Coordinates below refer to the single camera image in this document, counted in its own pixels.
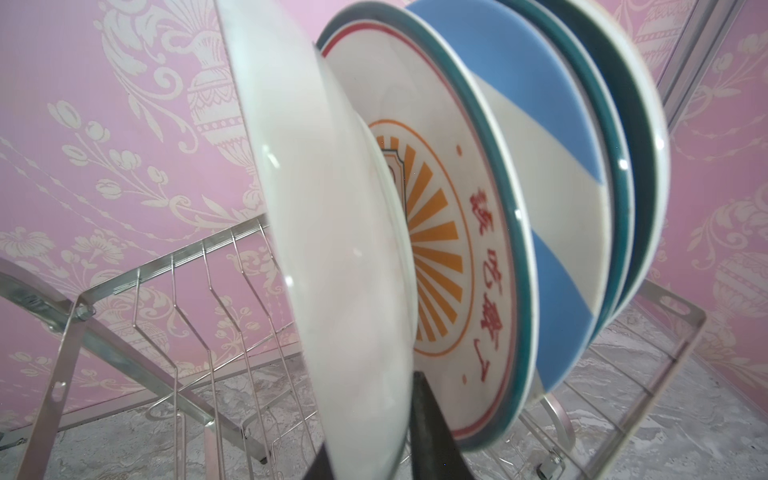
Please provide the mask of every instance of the metal wire dish rack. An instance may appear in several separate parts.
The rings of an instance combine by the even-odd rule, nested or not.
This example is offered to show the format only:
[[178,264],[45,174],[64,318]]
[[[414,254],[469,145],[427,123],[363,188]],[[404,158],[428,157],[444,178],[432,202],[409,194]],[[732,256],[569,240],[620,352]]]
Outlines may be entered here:
[[[7,260],[0,260],[0,295],[37,316],[50,329],[64,333],[31,434],[28,437],[18,435],[14,437],[14,432],[10,432],[2,442],[6,447],[11,444],[27,444],[16,478],[32,480],[42,479],[45,476],[81,347],[157,396],[152,406],[146,411],[146,416],[152,420],[173,423],[171,461],[174,479],[200,477],[197,473],[187,470],[190,449],[197,448],[187,441],[188,432],[193,428],[203,430],[204,440],[201,448],[206,479],[242,478],[241,474],[233,474],[230,466],[226,465],[227,461],[231,461],[232,456],[225,455],[225,449],[233,447],[242,452],[240,460],[245,464],[243,470],[251,479],[332,478],[324,449],[319,448],[322,442],[322,430],[317,418],[314,418],[316,410],[311,387],[306,375],[293,367],[296,360],[292,357],[299,352],[296,348],[287,349],[280,342],[281,332],[291,327],[292,323],[276,329],[263,299],[246,275],[240,258],[239,243],[248,236],[260,235],[266,242],[271,261],[279,269],[265,234],[266,228],[268,228],[266,215],[247,220],[94,286],[81,293],[74,302],[21,267]],[[269,332],[253,345],[245,343],[242,330],[224,305],[222,300],[224,293],[217,292],[211,281],[210,254],[225,247],[232,249],[235,253],[240,263],[238,270],[242,274],[243,282],[253,294],[254,304],[265,312],[268,319]],[[219,365],[214,365],[207,339],[203,338],[195,323],[177,305],[177,269],[193,261],[204,265],[208,291],[238,333],[239,354]],[[159,276],[170,277],[174,308],[207,354],[207,372],[202,375],[179,378],[177,364],[137,322],[138,301],[134,304],[131,326],[153,347],[159,357],[172,366],[173,375],[94,318],[94,304],[97,301],[132,290],[134,298],[138,299],[141,286]],[[618,378],[622,379],[621,381],[631,384],[636,390],[634,399],[629,402],[624,401],[623,406],[614,402],[606,403],[581,389],[576,382],[566,380],[556,394],[546,395],[540,402],[529,404],[509,434],[497,445],[482,452],[497,465],[495,475],[507,480],[537,477],[553,480],[563,475],[566,478],[598,480],[610,471],[622,448],[630,441],[641,421],[654,407],[672,378],[680,371],[707,321],[707,316],[702,309],[654,283],[646,281],[639,296],[680,319],[687,326],[687,334],[670,347],[664,345],[664,341],[659,341],[658,338],[641,331],[637,326],[618,320],[608,331],[616,332],[617,329],[621,329],[624,334],[634,336],[638,342],[647,345],[648,349],[657,352],[658,362],[654,372],[651,374],[646,372],[646,375],[643,375],[626,365],[621,365],[596,347],[599,341],[589,348],[585,358],[589,357],[590,368],[597,368],[596,365],[599,364],[599,368],[611,369]],[[271,366],[252,365],[250,354],[243,354],[251,353],[264,343],[273,340],[276,343],[277,355],[274,356],[274,363]],[[546,352],[540,352],[539,355],[546,355]],[[260,395],[257,382],[254,381],[254,373],[262,368],[277,370],[285,384],[285,388],[272,395],[268,401],[264,401],[264,394],[262,392]],[[228,416],[224,411],[226,406],[220,405],[217,400],[217,382],[224,376],[229,378],[237,373],[245,374],[246,391],[251,399],[249,407],[251,410],[247,413],[240,412],[240,418],[242,418],[240,422],[233,421],[232,415]],[[415,390],[428,391],[429,386],[425,382],[424,385],[419,386],[418,382],[415,382]],[[199,392],[201,386],[210,389],[210,393]],[[592,454],[586,455],[586,458],[585,455],[574,451],[577,437],[566,408],[561,404],[561,399],[571,401],[575,399],[583,402],[612,427],[612,430],[601,439],[600,444],[590,450]],[[274,413],[275,405],[284,404],[285,401],[291,403],[295,413],[288,422],[284,419],[279,420]],[[427,480],[428,478],[471,478],[473,476],[470,473],[474,468],[472,459],[465,456],[462,460],[458,451],[455,451],[447,429],[441,430],[441,427],[445,426],[444,423],[440,425],[441,421],[442,415],[436,404],[431,406],[427,402],[417,405],[417,401],[414,401],[410,436],[416,441],[420,438],[420,432],[423,429],[429,429],[430,435],[437,439],[428,446],[424,446],[422,442],[419,442],[419,445],[414,444],[416,448],[413,451],[409,448],[409,442],[406,441],[401,466],[395,473],[397,478],[413,477]],[[539,449],[538,456],[528,456],[526,459],[521,451],[521,426],[527,429],[530,432],[529,435],[533,435],[543,447]],[[287,439],[290,437],[293,437],[294,444],[298,442],[297,449],[283,450],[284,443],[287,445]],[[437,464],[450,464],[450,462],[469,465],[470,468],[465,469],[467,473],[464,476],[456,473],[456,470],[446,476],[445,472],[441,473]]]

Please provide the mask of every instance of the gray marble countertop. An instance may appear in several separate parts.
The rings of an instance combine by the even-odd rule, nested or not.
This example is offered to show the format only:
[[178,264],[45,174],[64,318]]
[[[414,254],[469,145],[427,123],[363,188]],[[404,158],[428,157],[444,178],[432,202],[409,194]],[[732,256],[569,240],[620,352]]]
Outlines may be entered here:
[[[670,340],[642,314],[628,309],[621,319],[653,337],[659,343],[671,345]],[[619,325],[610,327],[595,342],[603,355],[638,378],[647,380],[658,364],[660,353]],[[294,379],[306,377],[301,359],[289,360]],[[272,365],[254,373],[263,405],[287,387],[282,366]],[[587,352],[568,377],[590,400],[607,406],[615,418],[637,395],[638,387],[618,375],[594,354]],[[245,375],[217,383],[217,398],[221,411],[240,422],[253,411],[248,394],[250,384]],[[298,388],[305,412],[314,410],[309,383]],[[198,392],[210,398],[204,387]],[[572,390],[562,386],[555,391],[573,420],[577,442],[574,456],[585,462],[605,438],[611,424],[598,415]],[[144,413],[146,407],[113,415],[73,429],[60,432],[48,464],[46,478],[51,480],[134,480],[139,478],[172,479],[173,423],[171,420],[151,421]],[[271,409],[265,425],[270,440],[278,431],[284,432],[298,419],[292,396],[281,399]],[[543,409],[531,414],[545,425]],[[319,448],[323,433],[316,416],[309,420],[314,445]],[[260,439],[257,424],[251,434]],[[549,432],[554,435],[554,428]],[[204,478],[202,427],[187,423],[187,478]],[[227,478],[248,478],[244,454],[224,443]],[[0,479],[11,480],[24,453],[24,446],[0,452]],[[301,478],[313,450],[303,427],[286,435],[276,444],[276,468],[285,480]],[[537,478],[535,466],[547,455],[546,450],[531,433],[516,422],[508,434],[492,447],[503,458],[502,465],[512,478]],[[506,480],[499,462],[491,451],[472,452],[465,459],[481,480]],[[256,478],[269,478],[264,465],[254,463]],[[578,471],[566,468],[563,480],[576,478]],[[397,479],[411,478],[409,460],[401,465]],[[656,408],[641,427],[608,478],[615,480],[720,480],[722,478],[768,478],[768,425],[733,394],[720,380],[712,376],[695,359],[687,362],[680,375],[661,397]]]

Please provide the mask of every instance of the teal-rimmed plate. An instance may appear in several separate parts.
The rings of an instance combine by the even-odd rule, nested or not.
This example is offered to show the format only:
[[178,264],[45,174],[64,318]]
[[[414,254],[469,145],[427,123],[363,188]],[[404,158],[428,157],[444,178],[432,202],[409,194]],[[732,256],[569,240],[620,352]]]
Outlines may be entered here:
[[408,220],[414,367],[459,446],[488,445],[525,403],[538,344],[531,228],[502,134],[472,74],[410,12],[351,5],[317,45],[384,150]]
[[600,70],[571,30],[549,10],[532,0],[499,0],[547,35],[581,82],[603,134],[611,172],[614,205],[614,243],[603,306],[592,339],[612,319],[627,279],[634,242],[634,180],[624,127]]
[[634,178],[634,244],[615,317],[640,289],[661,238],[670,189],[667,121],[640,52],[600,5],[591,0],[538,1],[571,29],[600,69],[627,138]]
[[495,0],[418,0],[408,10],[475,75],[520,178],[539,282],[542,389],[531,401],[581,358],[603,306],[613,204],[602,133],[568,63],[522,15]]

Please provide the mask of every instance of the pink wallpaper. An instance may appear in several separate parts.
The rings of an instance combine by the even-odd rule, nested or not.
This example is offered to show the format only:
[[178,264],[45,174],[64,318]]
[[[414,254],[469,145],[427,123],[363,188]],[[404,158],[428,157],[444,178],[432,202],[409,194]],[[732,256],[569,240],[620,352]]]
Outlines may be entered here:
[[[350,2],[283,4],[315,38]],[[9,0],[0,44],[14,45],[0,52],[4,258],[74,298],[263,212],[212,0]],[[254,238],[240,249],[279,328],[290,311],[266,247]],[[216,252],[212,275],[249,346],[269,327],[236,260],[231,249]],[[179,270],[179,304],[219,363],[242,349],[201,268]],[[133,302],[133,293],[100,302],[98,320],[170,372],[131,328]],[[58,337],[5,301],[0,325],[1,431],[33,420]],[[140,326],[183,375],[207,368],[171,308],[166,276],[142,289]],[[283,335],[284,343],[296,341],[291,330]],[[88,355],[75,372],[68,411],[140,388]]]
[[768,413],[766,116],[768,2],[747,0],[674,132],[650,277],[709,312],[698,353]]
[[657,80],[697,0],[598,0],[624,27]]

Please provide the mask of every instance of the dish rack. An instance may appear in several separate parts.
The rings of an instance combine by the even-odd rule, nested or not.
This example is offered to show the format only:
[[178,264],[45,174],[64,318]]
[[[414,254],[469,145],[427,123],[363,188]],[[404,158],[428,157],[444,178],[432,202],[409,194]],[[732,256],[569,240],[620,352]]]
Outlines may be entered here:
[[[269,256],[279,270],[279,264],[275,261],[269,239],[265,234],[268,225],[266,214],[247,220],[94,286],[81,293],[74,302],[27,270],[7,260],[0,260],[0,295],[37,316],[51,330],[63,333],[58,357],[51,371],[48,389],[45,391],[31,434],[28,438],[11,439],[13,445],[27,444],[16,478],[23,478],[24,480],[42,479],[45,475],[81,347],[91,351],[98,358],[140,383],[157,396],[154,404],[147,410],[147,417],[172,419],[173,421],[175,432],[173,435],[174,456],[172,457],[174,479],[187,478],[187,423],[189,419],[204,425],[203,444],[206,479],[227,478],[223,454],[224,441],[226,441],[244,452],[249,478],[264,478],[266,476],[283,480],[285,475],[281,462],[285,463],[286,459],[280,458],[277,453],[288,435],[301,435],[302,456],[305,452],[305,436],[309,439],[307,445],[312,452],[316,453],[315,460],[304,459],[303,472],[301,472],[304,478],[311,480],[333,477],[329,470],[325,449],[318,449],[318,445],[313,441],[312,429],[309,425],[310,419],[317,414],[317,411],[315,409],[305,410],[298,395],[299,388],[308,389],[306,379],[296,381],[288,367],[288,362],[292,361],[290,357],[298,355],[298,353],[288,351],[286,346],[280,343],[280,332],[290,327],[293,322],[280,329],[275,328],[267,308],[257,293],[257,289],[254,288],[250,278],[246,275],[242,261],[240,261],[238,270],[242,273],[243,282],[253,294],[255,304],[267,315],[270,326],[269,332],[264,338],[247,346],[240,327],[230,316],[223,303],[223,293],[217,292],[211,284],[210,253],[228,247],[233,249],[239,260],[238,243],[251,235],[260,235],[264,239]],[[206,339],[200,335],[194,323],[187,318],[176,302],[176,270],[179,266],[192,261],[204,264],[210,295],[224,312],[227,312],[229,321],[238,332],[240,354],[217,366],[212,361],[211,350]],[[96,312],[93,305],[97,301],[129,290],[133,290],[135,298],[138,298],[141,285],[159,276],[170,277],[174,308],[200,346],[206,350],[208,367],[207,372],[202,375],[193,378],[179,378],[178,366],[137,324],[138,302],[134,305],[132,327],[160,357],[173,367],[173,375],[163,370],[158,364],[94,318]],[[485,453],[498,466],[500,475],[503,475],[500,478],[512,480],[513,478],[538,477],[542,480],[557,480],[566,472],[570,472],[571,477],[574,478],[598,480],[610,471],[611,466],[622,449],[629,443],[642,420],[652,410],[662,392],[682,368],[707,322],[707,315],[702,309],[650,281],[645,281],[639,292],[639,297],[679,319],[680,324],[686,326],[687,333],[682,335],[683,338],[679,339],[673,348],[669,348],[645,332],[619,319],[611,328],[623,329],[627,335],[634,336],[638,342],[658,351],[661,361],[656,372],[649,379],[642,379],[631,369],[614,361],[596,345],[590,346],[588,355],[593,361],[602,362],[604,367],[613,369],[618,376],[635,385],[638,391],[636,398],[629,402],[623,412],[619,414],[615,408],[616,405],[601,403],[599,399],[590,396],[574,382],[567,379],[561,390],[558,391],[558,395],[563,396],[561,394],[563,389],[570,392],[566,396],[573,396],[589,405],[605,422],[611,425],[612,430],[594,449],[594,454],[590,458],[582,458],[583,455],[577,455],[574,452],[577,437],[566,408],[554,394],[547,394],[538,402],[530,402],[520,415],[519,423],[513,424],[515,428],[522,424],[544,447],[545,456],[534,465],[511,461],[508,455],[499,451],[500,445],[506,445],[520,453],[516,445],[518,437],[515,433],[510,433],[499,443],[485,450]],[[243,352],[249,353],[272,339],[276,340],[277,356],[275,360],[287,379],[287,388],[269,402],[260,405],[257,387],[253,381],[253,371],[257,366],[251,365],[250,355],[244,355]],[[538,354],[546,355],[547,353],[539,352]],[[222,372],[226,371],[222,369],[231,370],[233,365],[236,365],[233,362],[240,364],[239,372],[248,374],[247,377],[250,382],[248,382],[247,389],[249,394],[253,396],[253,405],[256,406],[253,414],[245,418],[240,424],[236,424],[221,412],[216,397],[217,373],[221,377]],[[209,386],[213,392],[213,395],[210,396],[211,401],[206,401],[202,395],[193,391],[195,387],[203,385]],[[398,476],[407,475],[407,472],[404,474],[403,471],[407,470],[410,465],[413,478],[420,478],[421,480],[448,478],[445,475],[440,475],[439,468],[430,468],[430,462],[436,465],[437,463],[451,465],[451,462],[456,462],[456,465],[466,464],[450,438],[436,403],[417,402],[416,393],[422,395],[424,399],[431,398],[429,384],[425,380],[419,383],[418,374],[415,376],[414,391],[410,437],[419,439],[419,441],[418,445],[415,445],[417,448],[412,451],[409,448],[409,441],[406,439],[400,471],[396,473]],[[270,435],[269,429],[265,425],[267,423],[276,425],[276,419],[270,409],[275,402],[284,399],[293,400],[298,419],[292,425],[286,425],[286,428],[278,429],[277,433]],[[158,410],[168,406],[172,408],[170,416],[158,416]],[[431,439],[431,442],[422,441],[425,434]],[[8,436],[10,435],[7,435],[5,442],[0,442],[4,444],[0,445],[0,449],[11,445]],[[468,473],[468,469],[466,471],[465,477],[471,478],[472,474]],[[458,478],[455,475],[451,475],[450,478]]]

